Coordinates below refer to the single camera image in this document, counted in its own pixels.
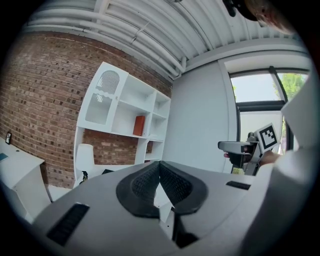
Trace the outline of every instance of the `window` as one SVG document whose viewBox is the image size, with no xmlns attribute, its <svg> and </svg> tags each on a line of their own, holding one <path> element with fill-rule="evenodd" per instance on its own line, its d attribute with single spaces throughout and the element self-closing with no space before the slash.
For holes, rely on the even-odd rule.
<svg viewBox="0 0 320 256">
<path fill-rule="evenodd" d="M 289 101 L 299 92 L 308 77 L 302 73 L 278 73 L 278 76 Z"/>
<path fill-rule="evenodd" d="M 306 70 L 288 70 L 274 67 L 230 74 L 238 110 L 238 141 L 245 142 L 249 132 L 255 132 L 270 123 L 275 128 L 279 146 L 273 152 L 283 155 L 287 149 L 297 149 L 294 138 L 281 113 L 307 79 Z M 234 167 L 233 174 L 245 174 Z"/>
<path fill-rule="evenodd" d="M 235 102 L 279 101 L 271 74 L 245 75 L 231 78 Z"/>
</svg>

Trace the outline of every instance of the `white wall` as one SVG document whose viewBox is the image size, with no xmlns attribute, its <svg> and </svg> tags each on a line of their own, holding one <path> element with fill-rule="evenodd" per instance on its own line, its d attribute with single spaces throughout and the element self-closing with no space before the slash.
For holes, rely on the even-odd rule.
<svg viewBox="0 0 320 256">
<path fill-rule="evenodd" d="M 163 160 L 231 172 L 231 165 L 225 168 L 226 159 L 218 149 L 218 142 L 230 137 L 229 114 L 236 116 L 236 106 L 228 104 L 227 90 L 232 92 L 231 83 L 225 86 L 217 61 L 187 72 L 174 82 Z M 236 120 L 232 126 L 235 140 Z"/>
</svg>

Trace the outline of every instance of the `white shelving unit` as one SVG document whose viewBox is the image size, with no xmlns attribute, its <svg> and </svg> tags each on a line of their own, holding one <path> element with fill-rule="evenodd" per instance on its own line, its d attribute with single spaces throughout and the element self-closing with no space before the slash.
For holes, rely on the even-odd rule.
<svg viewBox="0 0 320 256">
<path fill-rule="evenodd" d="M 147 160 L 161 160 L 170 103 L 169 97 L 150 85 L 103 62 L 81 105 L 74 138 L 74 163 L 85 129 L 139 138 L 134 162 L 136 165 Z M 145 116 L 142 136 L 133 135 L 138 116 Z M 152 153 L 146 154 L 149 141 L 153 141 Z"/>
</svg>

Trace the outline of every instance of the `sky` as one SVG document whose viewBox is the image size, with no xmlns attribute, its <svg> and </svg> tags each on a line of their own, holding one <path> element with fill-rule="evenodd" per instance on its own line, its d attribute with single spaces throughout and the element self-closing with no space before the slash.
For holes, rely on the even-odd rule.
<svg viewBox="0 0 320 256">
<path fill-rule="evenodd" d="M 247 75 L 231 78 L 236 102 L 280 100 L 270 74 Z"/>
</svg>

